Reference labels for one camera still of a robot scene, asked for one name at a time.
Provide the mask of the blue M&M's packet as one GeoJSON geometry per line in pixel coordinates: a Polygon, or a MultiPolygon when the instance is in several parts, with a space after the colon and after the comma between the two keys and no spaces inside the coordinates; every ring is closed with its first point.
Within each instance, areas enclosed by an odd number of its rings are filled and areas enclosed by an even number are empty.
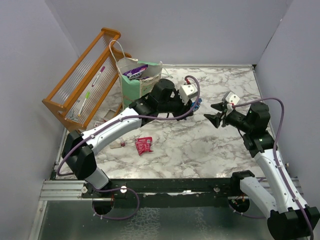
{"type": "Polygon", "coordinates": [[[192,104],[191,104],[192,112],[196,112],[200,108],[201,103],[202,103],[201,98],[199,98],[198,101],[192,102],[192,104]]]}

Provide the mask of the pink red snack packet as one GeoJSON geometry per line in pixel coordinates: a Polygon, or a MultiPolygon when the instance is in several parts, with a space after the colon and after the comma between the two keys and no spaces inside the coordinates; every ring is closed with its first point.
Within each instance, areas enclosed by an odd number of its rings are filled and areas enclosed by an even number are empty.
{"type": "Polygon", "coordinates": [[[144,153],[153,152],[151,150],[152,141],[153,141],[153,138],[151,136],[135,139],[135,146],[139,156],[141,156],[144,153]]]}

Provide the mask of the purple Fox's candy bag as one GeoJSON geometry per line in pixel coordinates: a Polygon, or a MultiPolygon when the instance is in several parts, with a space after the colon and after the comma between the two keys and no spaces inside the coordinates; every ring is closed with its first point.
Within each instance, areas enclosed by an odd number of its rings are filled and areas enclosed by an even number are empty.
{"type": "Polygon", "coordinates": [[[136,68],[133,68],[131,70],[128,70],[124,72],[122,75],[127,77],[129,80],[135,80],[140,78],[144,74],[144,72],[148,69],[148,67],[149,67],[148,64],[144,64],[136,68]]]}

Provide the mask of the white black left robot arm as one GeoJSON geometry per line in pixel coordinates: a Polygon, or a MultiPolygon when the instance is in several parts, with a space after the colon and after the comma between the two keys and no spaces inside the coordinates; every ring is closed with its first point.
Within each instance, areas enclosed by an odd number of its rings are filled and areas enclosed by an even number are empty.
{"type": "Polygon", "coordinates": [[[192,116],[199,99],[197,79],[194,84],[183,84],[176,89],[171,80],[162,78],[151,92],[134,100],[111,120],[84,132],[71,131],[62,150],[61,163],[67,164],[78,180],[90,183],[97,196],[106,197],[111,190],[110,179],[97,166],[96,155],[126,133],[159,120],[159,114],[171,114],[171,119],[177,121],[192,116]]]}

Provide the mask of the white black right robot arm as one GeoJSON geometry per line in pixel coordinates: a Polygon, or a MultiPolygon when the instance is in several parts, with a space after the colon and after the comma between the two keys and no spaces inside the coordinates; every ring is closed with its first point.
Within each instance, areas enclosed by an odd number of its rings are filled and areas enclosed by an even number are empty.
{"type": "Polygon", "coordinates": [[[267,191],[249,170],[234,172],[229,189],[236,195],[245,194],[260,209],[275,240],[314,239],[314,228],[320,212],[311,207],[297,190],[281,160],[277,138],[267,131],[271,115],[269,107],[253,101],[247,114],[236,110],[233,103],[212,104],[217,114],[205,114],[216,127],[232,126],[243,132],[243,143],[262,169],[271,191],[267,191]]]}

